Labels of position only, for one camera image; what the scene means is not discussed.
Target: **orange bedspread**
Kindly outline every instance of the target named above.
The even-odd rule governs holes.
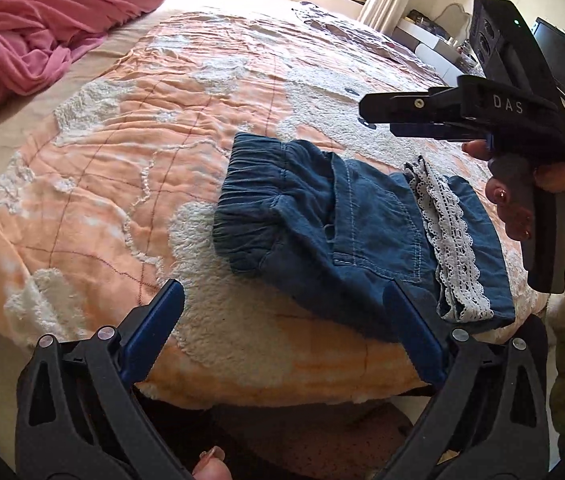
[[[141,386],[152,397],[281,406],[418,386],[400,345],[365,340],[232,275],[214,254],[211,222],[237,131],[311,140],[381,171],[423,154],[482,193],[485,166],[458,147],[358,121],[366,92],[437,84],[404,52],[381,57],[300,20],[234,9],[162,22],[32,128],[0,176],[0,333],[30,347],[49,332],[88,337],[173,277],[186,311]],[[543,301],[495,223],[521,322]]]

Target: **denim shorts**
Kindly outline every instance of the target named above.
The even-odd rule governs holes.
[[[471,186],[461,178],[452,185],[482,248],[479,268],[488,271],[481,276],[495,318],[480,329],[510,324],[515,311],[498,235]],[[236,135],[213,241],[234,273],[261,278],[316,316],[383,341],[398,340],[383,306],[389,280],[439,297],[437,261],[405,175],[342,160],[306,140]]]

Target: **white lace trim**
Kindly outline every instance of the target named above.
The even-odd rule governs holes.
[[[441,297],[450,307],[449,312],[442,314],[439,304],[438,314],[447,321],[460,323],[492,319],[494,313],[479,282],[473,240],[467,233],[458,197],[447,179],[422,156],[414,164],[406,164],[405,172],[411,177],[409,185],[438,261],[436,280],[441,285]]]

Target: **stitching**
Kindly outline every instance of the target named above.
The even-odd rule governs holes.
[[[164,79],[164,77],[161,78],[159,81],[157,81],[157,83],[155,83],[155,85],[153,85],[151,90],[149,92],[147,92],[147,94],[145,95],[143,100],[140,102],[140,105],[138,106],[138,108],[136,108],[136,110],[134,110],[134,111],[138,111],[138,110],[140,110],[140,108],[142,108],[142,106],[147,102],[147,99],[149,99],[151,97],[151,95],[153,94],[153,92],[156,90],[156,87],[160,83],[162,83],[163,79]],[[114,136],[114,134],[116,134],[120,130],[122,125],[125,124],[125,123],[126,123],[126,121],[120,122],[120,124],[118,124],[118,127],[111,134],[109,134],[109,136],[105,139],[104,143],[102,143],[98,146],[98,149],[95,151],[94,155],[91,156],[91,158],[89,159],[89,162],[86,164],[85,168],[83,169],[82,173],[80,174],[80,178],[79,178],[78,182],[76,183],[76,187],[72,188],[71,191],[69,191],[69,197],[67,198],[67,202],[65,203],[65,207],[63,208],[62,214],[60,215],[60,221],[58,222],[58,230],[56,231],[56,237],[54,238],[53,246],[51,247],[51,252],[49,254],[49,267],[51,267],[51,259],[53,258],[53,251],[56,248],[56,243],[58,243],[58,237],[60,236],[60,230],[62,229],[62,223],[65,219],[65,213],[67,212],[67,208],[69,207],[69,203],[71,202],[71,197],[73,196],[74,190],[80,186],[80,182],[82,182],[83,176],[85,175],[87,168],[94,161],[94,159],[96,158],[96,155],[98,155],[101,148],[109,142],[109,139],[111,139]]]
[[[192,135],[192,132],[194,131],[194,128],[198,125],[198,120],[200,120],[200,115],[211,104],[211,99],[212,99],[212,96],[209,97],[207,104],[204,107],[202,107],[200,111],[198,111],[198,115],[196,116],[196,120],[194,121],[194,124],[192,124],[192,126],[189,128],[189,131],[187,132],[187,136],[184,138],[184,141],[182,142],[182,144],[180,144],[179,146],[176,146],[176,149],[174,150],[174,154],[171,157],[171,161],[169,162],[169,167],[166,169],[165,174],[163,176],[163,180],[160,183],[160,187],[158,188],[158,191],[156,192],[156,199],[154,200],[154,205],[151,208],[151,217],[150,217],[150,221],[149,221],[149,236],[147,236],[147,245],[145,247],[145,254],[148,253],[149,246],[151,244],[151,237],[154,233],[154,218],[156,217],[156,206],[158,205],[158,199],[160,198],[160,193],[162,192],[163,186],[165,185],[166,178],[168,177],[169,172],[171,171],[171,168],[174,165],[174,162],[176,160],[176,156],[178,155],[178,153],[182,149],[182,146],[187,143],[187,141],[189,140],[189,137]],[[140,286],[138,287],[138,304],[142,304],[142,280],[144,279],[144,275],[145,275],[145,263],[143,262],[142,267],[140,269]]]
[[[333,261],[335,263],[338,263],[338,264],[341,264],[341,265],[344,265],[344,266],[362,267],[363,269],[371,270],[371,272],[373,272],[374,274],[377,274],[381,278],[387,278],[388,280],[393,280],[393,279],[399,278],[403,281],[410,282],[410,283],[420,283],[421,282],[420,276],[415,276],[413,274],[412,275],[402,274],[401,272],[390,272],[387,269],[383,269],[381,267],[374,265],[372,262],[370,262],[367,258],[364,258],[364,257],[358,257],[358,261],[355,262],[355,263],[352,263],[351,260],[341,259],[340,257],[336,256],[336,254],[339,254],[340,256],[349,256],[349,254],[334,253]]]
[[[399,199],[399,197],[398,197],[398,195],[396,195],[396,193],[394,193],[393,191],[390,191],[390,190],[383,189],[382,187],[378,186],[375,182],[373,182],[372,180],[370,180],[369,178],[367,178],[365,176],[361,175],[361,178],[365,179],[372,186],[375,186],[377,189],[379,189],[383,193],[390,193],[396,199],[396,203],[399,205],[399,207],[401,208],[401,211],[403,212],[403,215],[405,216],[405,218],[409,222],[409,227],[410,227],[410,230],[412,232],[412,236],[413,236],[413,239],[414,239],[412,247],[413,247],[413,251],[414,251],[414,261],[415,261],[414,277],[416,279],[420,280],[420,278],[421,278],[420,269],[421,269],[423,252],[422,252],[422,244],[418,243],[418,239],[419,239],[418,229],[416,228],[416,224],[414,224],[414,219],[411,217],[411,215],[409,214],[409,211],[405,207],[405,204],[403,204],[402,200]]]
[[[352,196],[352,181],[349,177],[349,166],[345,163],[345,171],[347,173],[347,190],[349,192],[349,215],[351,220],[351,235],[352,235],[352,256],[354,257],[354,265],[356,265],[356,239],[355,239],[355,226],[354,226],[354,197]]]
[[[278,248],[283,244],[283,231],[278,231],[275,234],[275,239],[274,242],[272,243],[272,246],[269,248],[269,250],[262,255],[262,258],[260,258],[260,261],[258,262],[258,271],[262,274],[262,266],[264,265],[265,260]]]
[[[57,176],[61,177],[61,178],[75,178],[77,176],[80,176],[78,174],[61,174],[57,171],[47,171],[46,173],[38,173],[36,176],[46,176],[46,175],[50,175],[50,174],[56,174]],[[131,186],[131,187],[135,187],[136,189],[142,189],[142,186],[139,186],[138,184],[134,184],[133,182],[127,182],[125,180],[118,180],[117,178],[112,178],[110,176],[104,176],[104,175],[100,175],[97,173],[85,173],[84,176],[93,176],[96,178],[104,178],[105,180],[109,180],[111,182],[115,182],[116,184],[126,184],[127,186]],[[151,192],[155,192],[158,189],[151,189]],[[172,194],[178,194],[178,193],[182,193],[185,194],[191,198],[193,198],[194,200],[199,200],[200,202],[205,202],[206,199],[204,199],[201,196],[195,195],[193,193],[189,193],[187,191],[182,191],[182,190],[173,190],[173,189],[162,189],[160,192],[162,193],[172,193]]]
[[[43,251],[45,253],[49,253],[50,250],[48,249],[44,249],[42,247],[31,247],[31,246],[27,246],[27,245],[19,245],[19,244],[14,244],[14,247],[19,247],[22,249],[29,249],[31,251]],[[95,254],[85,254],[85,253],[79,253],[78,251],[64,251],[61,249],[56,249],[55,250],[56,253],[58,254],[75,254],[76,256],[84,256],[85,258],[89,258],[92,260],[98,260],[99,262],[105,264],[107,267],[109,267],[110,269],[112,269],[116,274],[118,274],[119,276],[125,276],[126,278],[130,278],[131,280],[133,280],[134,282],[140,282],[140,280],[138,278],[135,278],[134,276],[132,276],[131,274],[129,274],[128,272],[123,272],[121,270],[116,269],[114,266],[112,266],[112,264],[110,264],[108,261],[100,258],[99,256],[96,256]],[[153,285],[151,283],[143,283],[143,285],[149,286],[153,289],[158,290],[160,287],[158,287],[157,285]]]
[[[280,168],[280,179],[282,180],[282,192],[285,193],[287,191],[287,171],[288,171],[288,164],[289,164],[289,155],[287,153],[287,143],[280,142],[280,147],[282,148],[282,168]]]
[[[277,59],[277,57],[274,54],[274,67],[273,67],[274,73],[273,73],[273,77],[272,77],[273,80],[274,80],[274,83],[272,84],[272,100],[269,103],[269,111],[267,112],[267,120],[264,123],[264,134],[265,135],[267,134],[267,129],[269,128],[269,117],[271,117],[271,115],[272,115],[272,108],[274,108],[274,99],[276,97],[276,82],[277,82],[277,79],[276,79],[276,59]]]

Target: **bed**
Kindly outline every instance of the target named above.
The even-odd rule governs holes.
[[[139,385],[147,397],[189,409],[292,406],[421,386],[400,345],[232,275],[210,231],[238,131],[307,139],[385,172],[422,153],[467,178],[496,219],[482,163],[358,120],[366,92],[438,84],[371,29],[283,0],[168,0],[114,31],[52,88],[0,110],[0,335],[21,349],[1,366],[19,371],[45,333],[72,340],[118,324],[174,277],[186,312]],[[495,226],[517,309],[515,325],[485,335],[498,341],[546,298]],[[0,348],[13,346],[0,338]],[[0,446],[7,457],[10,448]]]

